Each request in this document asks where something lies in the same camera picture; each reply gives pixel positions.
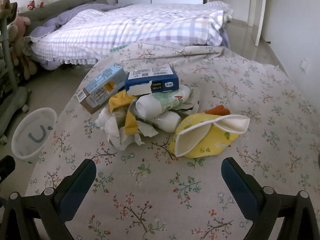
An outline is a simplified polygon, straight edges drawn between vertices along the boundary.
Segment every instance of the caster wheel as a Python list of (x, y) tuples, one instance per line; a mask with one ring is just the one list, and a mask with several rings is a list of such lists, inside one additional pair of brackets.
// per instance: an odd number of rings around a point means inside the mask
[(24, 105), (24, 106), (22, 107), (22, 112), (26, 113), (26, 112), (28, 112), (28, 111), (29, 111), (29, 107), (28, 107), (27, 105)]
[(8, 142), (8, 138), (5, 136), (5, 135), (3, 135), (1, 138), (0, 138), (0, 143), (1, 144), (6, 144)]

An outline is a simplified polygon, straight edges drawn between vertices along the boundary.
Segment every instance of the white bottle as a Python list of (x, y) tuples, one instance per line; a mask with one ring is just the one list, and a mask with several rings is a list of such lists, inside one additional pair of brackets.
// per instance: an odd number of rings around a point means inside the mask
[(181, 117), (177, 113), (171, 111), (164, 112), (156, 116), (155, 118), (147, 120), (142, 119), (136, 112), (135, 108), (132, 112), (132, 114), (136, 117), (137, 120), (151, 124), (152, 126), (155, 126), (156, 128), (159, 128), (167, 133), (175, 132), (178, 125), (181, 123)]
[(138, 114), (143, 119), (151, 119), (185, 102), (191, 89), (185, 85), (173, 92), (152, 93), (140, 97), (136, 102)]

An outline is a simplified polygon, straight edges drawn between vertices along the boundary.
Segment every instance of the floral bedsheet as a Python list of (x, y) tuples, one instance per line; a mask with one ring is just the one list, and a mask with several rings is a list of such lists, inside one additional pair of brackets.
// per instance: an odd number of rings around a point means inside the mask
[[(95, 182), (66, 224), (75, 239), (243, 239), (252, 223), (221, 177), (226, 157), (261, 186), (290, 195), (306, 190), (320, 222), (318, 113), (278, 67), (211, 46), (131, 44), (103, 60), (127, 71), (169, 63), (180, 83), (200, 88), (201, 111), (222, 104), (251, 123), (217, 156), (176, 158), (165, 132), (120, 152), (95, 125), (99, 111), (90, 115), (74, 96), (45, 143), (26, 195), (56, 187), (85, 158), (94, 160)], [(79, 89), (100, 71), (94, 67)]]

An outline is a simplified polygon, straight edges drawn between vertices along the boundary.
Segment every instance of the stuffed animal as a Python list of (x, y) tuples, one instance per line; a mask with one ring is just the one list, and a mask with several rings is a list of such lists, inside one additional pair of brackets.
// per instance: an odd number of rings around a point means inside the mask
[(13, 65), (17, 66), (19, 62), (21, 63), (26, 80), (30, 78), (30, 75), (34, 75), (37, 72), (36, 64), (22, 52), (23, 35), (26, 31), (26, 26), (30, 24), (29, 18), (17, 16), (12, 24), (8, 26), (9, 42), (13, 47), (11, 54)]
[(35, 0), (29, 1), (27, 8), (28, 10), (33, 10), (35, 8)]
[(42, 8), (44, 6), (44, 0), (35, 0), (35, 9)]

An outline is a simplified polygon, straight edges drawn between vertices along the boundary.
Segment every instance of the white bucket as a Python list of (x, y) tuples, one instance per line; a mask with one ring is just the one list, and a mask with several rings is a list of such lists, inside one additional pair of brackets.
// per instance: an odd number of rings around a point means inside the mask
[(56, 121), (56, 112), (48, 107), (28, 114), (13, 134), (11, 149), (14, 156), (29, 163), (36, 161)]

